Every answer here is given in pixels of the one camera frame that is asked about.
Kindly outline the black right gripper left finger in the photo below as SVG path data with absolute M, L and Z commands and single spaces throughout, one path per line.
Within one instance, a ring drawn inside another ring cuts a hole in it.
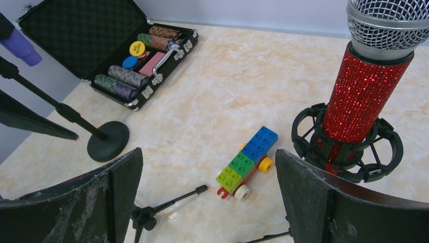
M 143 168 L 136 148 L 14 200 L 1 200 L 1 242 L 124 242 Z

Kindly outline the red glitter microphone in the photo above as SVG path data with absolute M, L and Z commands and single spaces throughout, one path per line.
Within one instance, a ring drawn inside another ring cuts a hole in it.
M 353 158 L 349 147 L 368 135 L 414 58 L 428 39 L 428 1 L 349 1 L 351 40 L 325 111 L 321 128 L 333 144 L 321 160 L 338 175 Z

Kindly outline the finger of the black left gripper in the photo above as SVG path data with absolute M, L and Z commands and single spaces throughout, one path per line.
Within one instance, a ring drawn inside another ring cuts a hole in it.
M 3 91 L 1 91 L 1 124 L 68 140 L 79 139 L 77 133 L 38 115 Z

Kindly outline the purple microphone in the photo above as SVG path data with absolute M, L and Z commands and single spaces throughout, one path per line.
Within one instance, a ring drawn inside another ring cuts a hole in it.
M 28 66 L 35 66 L 42 61 L 34 46 L 1 13 L 1 45 Z

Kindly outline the black tripod stand with clip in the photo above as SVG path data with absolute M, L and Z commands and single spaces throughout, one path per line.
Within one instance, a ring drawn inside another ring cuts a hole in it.
M 191 192 L 188 192 L 184 195 L 176 197 L 176 198 L 174 198 L 170 201 L 167 201 L 163 204 L 160 204 L 156 207 L 147 206 L 147 207 L 141 208 L 141 207 L 137 206 L 136 204 L 134 204 L 133 208 L 132 208 L 131 215 L 130 215 L 130 218 L 133 222 L 133 229 L 136 230 L 134 243 L 139 242 L 139 240 L 141 238 L 141 234 L 142 234 L 144 229 L 147 231 L 150 231 L 156 226 L 157 220 L 155 219 L 155 215 L 157 213 L 171 207 L 172 205 L 174 205 L 175 203 L 177 203 L 183 199 L 186 199 L 186 198 L 193 196 L 195 194 L 199 195 L 199 194 L 201 194 L 207 190 L 208 190 L 207 185 L 201 185 L 199 187 L 196 187 Z

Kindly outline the black tripod stand with shockmount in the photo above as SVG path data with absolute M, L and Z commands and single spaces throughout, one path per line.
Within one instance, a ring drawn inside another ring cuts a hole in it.
M 305 162 L 324 170 L 321 160 L 327 158 L 329 152 L 323 151 L 320 145 L 333 144 L 321 128 L 327 106 L 324 103 L 316 104 L 301 111 L 292 122 L 291 139 L 295 149 L 295 156 Z M 403 145 L 393 127 L 384 119 L 378 118 L 364 141 L 349 147 L 353 158 L 341 163 L 344 171 L 338 175 L 351 183 L 359 185 L 361 182 L 375 182 L 390 174 L 403 157 Z M 284 207 L 280 187 L 279 195 Z M 285 211 L 286 227 L 278 232 L 267 232 L 256 239 L 257 242 L 272 242 L 275 239 L 293 238 Z

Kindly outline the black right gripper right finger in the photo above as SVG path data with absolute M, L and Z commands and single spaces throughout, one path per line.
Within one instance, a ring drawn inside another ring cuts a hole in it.
M 275 153 L 294 242 L 428 242 L 428 203 L 351 183 L 294 154 Z

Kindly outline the black round-base mic stand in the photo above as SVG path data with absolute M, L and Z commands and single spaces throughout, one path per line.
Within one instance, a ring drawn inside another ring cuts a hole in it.
M 1 76 L 13 79 L 19 84 L 51 104 L 62 117 L 71 123 L 76 123 L 91 133 L 87 145 L 87 152 L 91 159 L 97 162 L 106 162 L 117 157 L 126 147 L 130 132 L 128 127 L 119 121 L 110 121 L 99 128 L 81 117 L 72 107 L 56 101 L 37 86 L 19 74 L 18 67 L 1 57 Z

